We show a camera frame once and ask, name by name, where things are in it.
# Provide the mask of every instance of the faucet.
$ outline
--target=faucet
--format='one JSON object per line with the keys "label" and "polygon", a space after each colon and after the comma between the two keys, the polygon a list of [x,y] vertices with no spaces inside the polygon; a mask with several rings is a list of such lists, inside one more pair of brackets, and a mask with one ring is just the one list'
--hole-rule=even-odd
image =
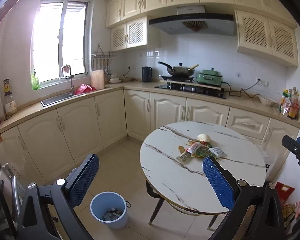
{"label": "faucet", "polygon": [[74,95],[74,86],[73,86],[73,75],[71,74],[71,66],[70,65],[64,65],[62,68],[61,68],[61,72],[63,73],[69,73],[70,72],[70,76],[67,76],[67,77],[64,77],[65,79],[68,79],[70,78],[70,81],[71,81],[71,94]]}

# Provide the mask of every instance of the blue bucket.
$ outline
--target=blue bucket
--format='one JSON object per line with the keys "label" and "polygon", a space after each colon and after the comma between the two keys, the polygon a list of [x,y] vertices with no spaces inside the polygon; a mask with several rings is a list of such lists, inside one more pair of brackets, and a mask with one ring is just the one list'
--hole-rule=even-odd
{"label": "blue bucket", "polygon": [[[121,229],[124,228],[128,223],[127,215],[127,203],[123,197],[118,193],[106,191],[96,195],[90,203],[90,212],[93,217],[100,221],[101,223],[107,225],[112,229]],[[121,217],[113,221],[104,221],[102,215],[110,210],[111,208],[116,208],[123,211]]]}

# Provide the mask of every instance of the tiled backsplash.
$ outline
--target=tiled backsplash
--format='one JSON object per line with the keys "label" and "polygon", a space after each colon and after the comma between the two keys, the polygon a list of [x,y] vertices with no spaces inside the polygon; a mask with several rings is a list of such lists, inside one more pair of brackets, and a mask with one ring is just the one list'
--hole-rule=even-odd
{"label": "tiled backsplash", "polygon": [[237,52],[237,37],[214,34],[178,34],[161,32],[161,47],[157,49],[130,50],[123,53],[120,74],[141,77],[143,66],[153,68],[153,77],[168,75],[166,67],[157,62],[175,66],[199,64],[195,74],[202,69],[215,68],[234,89],[248,88],[256,83],[256,78],[269,81],[269,87],[256,85],[249,90],[276,99],[277,91],[286,87],[287,68],[267,59]]}

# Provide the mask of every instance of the sink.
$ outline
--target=sink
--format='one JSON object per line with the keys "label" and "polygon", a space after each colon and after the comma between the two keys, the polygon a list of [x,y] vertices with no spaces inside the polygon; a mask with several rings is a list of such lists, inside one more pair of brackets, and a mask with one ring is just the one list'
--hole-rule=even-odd
{"label": "sink", "polygon": [[69,93],[65,93],[65,94],[59,95],[59,96],[55,96],[55,97],[52,97],[52,98],[48,98],[48,99],[42,100],[41,104],[43,106],[48,106],[48,105],[54,104],[56,102],[60,102],[62,100],[65,100],[65,99],[68,99],[68,98],[71,98],[71,97],[74,97],[74,96],[75,95],[72,95],[69,92]]}

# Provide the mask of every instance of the green pot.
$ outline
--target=green pot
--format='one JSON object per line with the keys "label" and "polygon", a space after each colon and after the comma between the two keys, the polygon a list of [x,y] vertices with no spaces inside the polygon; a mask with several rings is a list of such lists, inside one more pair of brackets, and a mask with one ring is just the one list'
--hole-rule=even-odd
{"label": "green pot", "polygon": [[197,82],[204,83],[207,85],[221,86],[223,77],[220,72],[211,70],[202,70],[201,73],[197,74]]}

